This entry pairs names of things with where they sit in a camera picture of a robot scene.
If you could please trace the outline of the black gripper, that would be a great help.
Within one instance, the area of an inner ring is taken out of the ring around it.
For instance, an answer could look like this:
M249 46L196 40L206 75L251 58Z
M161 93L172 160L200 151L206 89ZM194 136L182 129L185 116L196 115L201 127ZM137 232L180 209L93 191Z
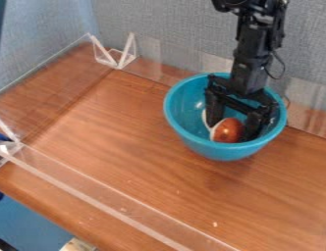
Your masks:
M224 118L227 108L247 116L241 140L256 139L279 107L277 101L265 91L265 74L209 74L205 87L206 124L213 127Z

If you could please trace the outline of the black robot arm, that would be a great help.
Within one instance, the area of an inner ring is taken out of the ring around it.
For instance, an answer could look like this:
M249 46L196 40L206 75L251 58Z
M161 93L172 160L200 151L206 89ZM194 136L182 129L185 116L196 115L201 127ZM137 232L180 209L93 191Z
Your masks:
M231 108L247 116L241 141L253 140L271 122L279 104L264 90L276 50L283 46L289 0L212 0L218 12L237 15L229 78L208 75L205 118L214 127Z

